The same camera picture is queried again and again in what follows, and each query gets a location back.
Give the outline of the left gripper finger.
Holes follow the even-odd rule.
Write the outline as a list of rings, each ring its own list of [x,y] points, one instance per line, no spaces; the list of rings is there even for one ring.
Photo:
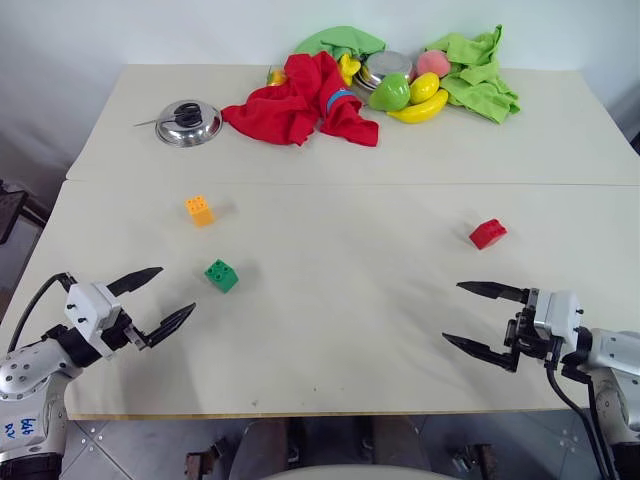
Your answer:
[[[131,293],[150,282],[163,271],[162,267],[149,267],[138,270],[109,283],[107,289],[118,297],[124,293]]]
[[[149,334],[143,334],[136,331],[141,340],[141,344],[138,346],[138,349],[143,350],[145,348],[154,348],[166,340],[183,325],[195,308],[196,304],[192,303],[175,311],[163,319],[159,326]]]

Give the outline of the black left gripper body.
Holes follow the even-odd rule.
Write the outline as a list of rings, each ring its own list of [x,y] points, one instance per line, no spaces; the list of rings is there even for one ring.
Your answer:
[[[128,343],[139,350],[148,346],[146,335],[135,327],[124,310],[120,311],[114,324],[103,331],[101,339],[112,351],[117,351]]]

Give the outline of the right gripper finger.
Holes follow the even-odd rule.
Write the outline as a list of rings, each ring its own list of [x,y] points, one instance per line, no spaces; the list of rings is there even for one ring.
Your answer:
[[[486,298],[501,298],[517,303],[527,303],[530,293],[529,289],[520,289],[517,287],[490,281],[463,281],[458,282],[456,286],[473,294],[480,295]]]
[[[442,337],[475,359],[498,366],[508,372],[517,371],[519,361],[518,352],[494,352],[488,345],[447,333],[443,333]]]

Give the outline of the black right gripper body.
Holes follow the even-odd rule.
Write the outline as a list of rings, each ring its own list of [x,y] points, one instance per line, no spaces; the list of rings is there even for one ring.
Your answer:
[[[521,354],[544,361],[558,360],[558,340],[551,333],[547,314],[551,294],[536,288],[505,288],[504,297],[524,305],[524,308],[508,321],[504,345],[509,351],[506,361],[518,361]]]

